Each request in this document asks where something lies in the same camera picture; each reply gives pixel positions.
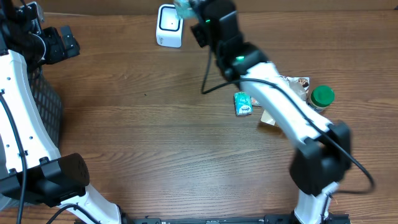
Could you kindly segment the brown clear snack bag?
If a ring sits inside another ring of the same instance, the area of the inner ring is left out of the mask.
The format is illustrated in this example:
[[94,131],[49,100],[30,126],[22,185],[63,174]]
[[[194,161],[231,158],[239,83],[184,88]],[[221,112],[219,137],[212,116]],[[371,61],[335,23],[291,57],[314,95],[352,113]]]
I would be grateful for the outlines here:
[[[302,101],[306,100],[308,88],[310,86],[309,77],[293,78],[280,75],[279,78],[283,80]],[[277,126],[275,119],[266,110],[264,110],[261,116],[261,122],[271,126]]]

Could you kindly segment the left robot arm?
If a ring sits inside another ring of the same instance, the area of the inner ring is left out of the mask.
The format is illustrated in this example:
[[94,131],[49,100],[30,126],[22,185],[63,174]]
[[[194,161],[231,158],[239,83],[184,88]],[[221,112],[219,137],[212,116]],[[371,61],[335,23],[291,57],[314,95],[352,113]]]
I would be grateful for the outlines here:
[[83,158],[60,154],[63,106],[42,67],[77,56],[71,29],[42,28],[36,2],[1,0],[1,208],[45,204],[83,223],[127,223],[90,183]]

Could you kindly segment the green lid jar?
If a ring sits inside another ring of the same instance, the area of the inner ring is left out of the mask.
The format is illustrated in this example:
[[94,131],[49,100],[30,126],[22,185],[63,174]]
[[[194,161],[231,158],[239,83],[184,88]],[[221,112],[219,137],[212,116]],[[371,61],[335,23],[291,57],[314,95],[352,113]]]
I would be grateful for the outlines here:
[[316,112],[322,112],[335,100],[335,93],[331,87],[320,85],[316,87],[307,98],[307,105]]

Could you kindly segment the teal tissue pack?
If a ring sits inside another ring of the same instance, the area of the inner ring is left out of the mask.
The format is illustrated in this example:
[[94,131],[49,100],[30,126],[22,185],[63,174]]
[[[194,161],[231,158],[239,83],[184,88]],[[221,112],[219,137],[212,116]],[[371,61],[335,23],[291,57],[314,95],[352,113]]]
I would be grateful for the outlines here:
[[234,106],[236,116],[247,116],[252,113],[251,97],[245,92],[234,94]]

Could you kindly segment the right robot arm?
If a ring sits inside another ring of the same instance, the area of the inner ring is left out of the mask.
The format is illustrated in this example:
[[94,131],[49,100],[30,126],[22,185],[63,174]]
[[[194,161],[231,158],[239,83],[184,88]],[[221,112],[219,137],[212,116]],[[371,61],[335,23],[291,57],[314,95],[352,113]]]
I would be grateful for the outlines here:
[[331,223],[331,197],[351,167],[351,133],[309,107],[281,79],[276,66],[244,41],[232,1],[189,1],[199,23],[200,46],[210,46],[224,79],[234,83],[275,119],[295,149],[290,176],[299,189],[290,223]]

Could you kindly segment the orange snack packet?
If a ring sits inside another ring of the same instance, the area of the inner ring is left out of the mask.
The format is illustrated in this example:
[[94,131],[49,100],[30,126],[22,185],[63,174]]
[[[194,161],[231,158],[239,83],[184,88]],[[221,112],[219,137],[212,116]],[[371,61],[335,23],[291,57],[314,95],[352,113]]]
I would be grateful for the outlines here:
[[253,106],[260,106],[260,102],[258,102],[255,98],[251,97],[251,104]]

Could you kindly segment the teal snack packet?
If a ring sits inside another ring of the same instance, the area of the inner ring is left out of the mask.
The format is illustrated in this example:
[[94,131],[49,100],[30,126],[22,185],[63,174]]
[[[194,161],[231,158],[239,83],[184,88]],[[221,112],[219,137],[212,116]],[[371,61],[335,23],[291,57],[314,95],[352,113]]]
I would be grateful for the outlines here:
[[199,3],[199,0],[174,0],[177,14],[182,19],[196,19],[198,16],[195,8]]

